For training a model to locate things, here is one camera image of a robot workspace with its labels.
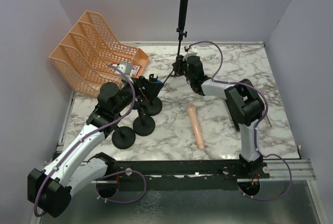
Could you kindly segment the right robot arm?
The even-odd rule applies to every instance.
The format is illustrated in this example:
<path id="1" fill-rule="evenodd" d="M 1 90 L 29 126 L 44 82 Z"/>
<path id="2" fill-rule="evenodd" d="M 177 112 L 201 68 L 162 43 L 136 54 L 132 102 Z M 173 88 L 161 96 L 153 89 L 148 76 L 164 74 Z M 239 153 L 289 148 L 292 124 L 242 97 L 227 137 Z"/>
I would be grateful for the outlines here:
<path id="1" fill-rule="evenodd" d="M 258 125 L 263 117 L 264 102 L 248 79 L 219 82 L 205 75 L 200 57 L 179 55 L 172 64 L 175 76 L 185 76 L 194 93 L 215 96 L 227 103 L 236 130 L 241 134 L 241 168 L 253 172 L 263 163 L 258 146 Z"/>

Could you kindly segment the black tripod mic stand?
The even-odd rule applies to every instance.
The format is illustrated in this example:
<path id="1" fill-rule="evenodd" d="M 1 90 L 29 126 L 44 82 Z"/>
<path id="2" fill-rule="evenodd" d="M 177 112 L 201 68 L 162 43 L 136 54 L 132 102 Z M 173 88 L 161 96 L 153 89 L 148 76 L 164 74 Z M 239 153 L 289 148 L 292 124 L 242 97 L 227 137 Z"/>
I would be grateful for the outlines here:
<path id="1" fill-rule="evenodd" d="M 177 56 L 176 56 L 175 62 L 178 61 L 178 55 L 181 55 L 181 44 L 182 44 L 182 41 L 183 41 L 183 37 L 187 36 L 187 31 L 184 31 L 180 27 L 178 27 L 176 29 L 176 31 L 178 33 L 178 48 L 177 48 Z M 173 69 L 170 72 L 170 74 L 166 77 L 166 79 L 163 81 L 163 84 L 165 84 L 170 77 L 178 77 L 178 76 L 174 76 L 174 70 Z"/>

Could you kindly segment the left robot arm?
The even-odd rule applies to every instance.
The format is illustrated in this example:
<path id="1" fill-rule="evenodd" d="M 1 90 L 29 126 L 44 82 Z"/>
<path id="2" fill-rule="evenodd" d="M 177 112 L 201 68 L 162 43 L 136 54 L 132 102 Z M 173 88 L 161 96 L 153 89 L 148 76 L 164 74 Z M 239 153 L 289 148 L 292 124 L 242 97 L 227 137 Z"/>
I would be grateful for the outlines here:
<path id="1" fill-rule="evenodd" d="M 163 86 L 152 74 L 149 78 L 126 77 L 123 88 L 113 82 L 101 86 L 97 105 L 75 140 L 49 165 L 28 175 L 28 200 L 34 204 L 36 217 L 58 217 L 77 191 L 110 171 L 114 160 L 104 153 L 81 165 L 108 136 L 123 150 L 130 148 L 137 136 L 154 131 L 152 116 L 162 110 L 158 94 Z"/>

